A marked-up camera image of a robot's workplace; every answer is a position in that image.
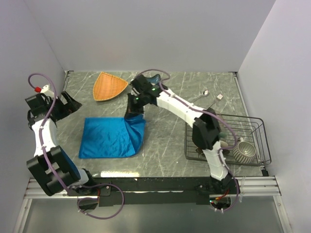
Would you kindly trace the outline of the blue cloth napkin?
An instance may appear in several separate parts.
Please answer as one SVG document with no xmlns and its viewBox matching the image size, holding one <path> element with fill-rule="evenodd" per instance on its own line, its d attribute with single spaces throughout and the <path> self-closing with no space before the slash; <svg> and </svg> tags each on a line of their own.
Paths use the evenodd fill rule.
<svg viewBox="0 0 311 233">
<path fill-rule="evenodd" d="M 86 118 L 79 158 L 128 158 L 136 155 L 143 144 L 145 124 L 141 114 L 130 118 Z"/>
</svg>

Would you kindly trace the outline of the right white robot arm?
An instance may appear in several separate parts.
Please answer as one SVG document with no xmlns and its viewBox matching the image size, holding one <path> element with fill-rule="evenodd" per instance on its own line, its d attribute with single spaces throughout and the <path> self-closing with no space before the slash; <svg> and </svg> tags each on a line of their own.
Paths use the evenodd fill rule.
<svg viewBox="0 0 311 233">
<path fill-rule="evenodd" d="M 192 141 L 202 150 L 210 169 L 210 186 L 217 193 L 224 193 L 231 179 L 225 168 L 220 142 L 220 125 L 211 111 L 194 106 L 160 83 L 152 84 L 142 74 L 130 81 L 132 90 L 128 93 L 128 104 L 124 118 L 143 115 L 144 106 L 153 104 L 166 109 L 184 120 L 192 128 Z"/>
</svg>

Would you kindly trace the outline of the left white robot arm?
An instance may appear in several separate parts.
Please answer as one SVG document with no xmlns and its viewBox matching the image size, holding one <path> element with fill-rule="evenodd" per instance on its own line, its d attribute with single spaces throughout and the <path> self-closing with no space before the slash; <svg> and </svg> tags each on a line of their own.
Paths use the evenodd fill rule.
<svg viewBox="0 0 311 233">
<path fill-rule="evenodd" d="M 86 169 L 78 169 L 57 142 L 56 122 L 76 112 L 82 104 L 73 99 L 66 91 L 63 91 L 61 95 L 67 103 L 64 104 L 60 99 L 56 100 L 52 113 L 43 126 L 43 145 L 46 147 L 45 150 L 50 163 L 58 165 L 55 171 L 64 184 L 67 187 L 79 186 L 81 192 L 85 195 L 91 195 L 96 191 L 96 182 L 90 172 Z M 62 191 L 63 187 L 45 160 L 39 138 L 39 129 L 52 105 L 52 97 L 38 93 L 26 98 L 25 101 L 30 107 L 27 120 L 29 128 L 35 133 L 36 144 L 34 157 L 27 161 L 27 168 L 43 191 L 48 196 L 52 196 Z"/>
</svg>

